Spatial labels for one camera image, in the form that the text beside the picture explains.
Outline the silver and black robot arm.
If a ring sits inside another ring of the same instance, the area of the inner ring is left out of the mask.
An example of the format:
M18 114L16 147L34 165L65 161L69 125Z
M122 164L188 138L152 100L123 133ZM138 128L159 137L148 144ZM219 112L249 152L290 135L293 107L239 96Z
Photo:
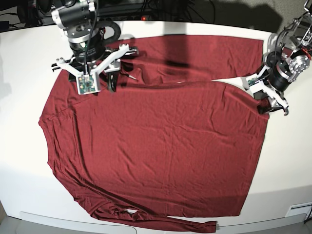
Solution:
M285 90L312 63L312 2L305 1L305 13L278 34L273 51L264 57L264 65L254 78L248 78L249 90L260 100L260 114L283 110L289 113Z

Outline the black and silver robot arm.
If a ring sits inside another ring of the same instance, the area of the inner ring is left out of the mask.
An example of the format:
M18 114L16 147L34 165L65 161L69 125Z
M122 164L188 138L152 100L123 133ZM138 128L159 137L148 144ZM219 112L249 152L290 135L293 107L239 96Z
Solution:
M75 77L78 94L100 92L96 62L109 55L105 45L118 40L121 29L113 21L99 21L97 0L63 0L62 6L53 7L51 16L63 31L73 52L69 60L58 58L57 68Z

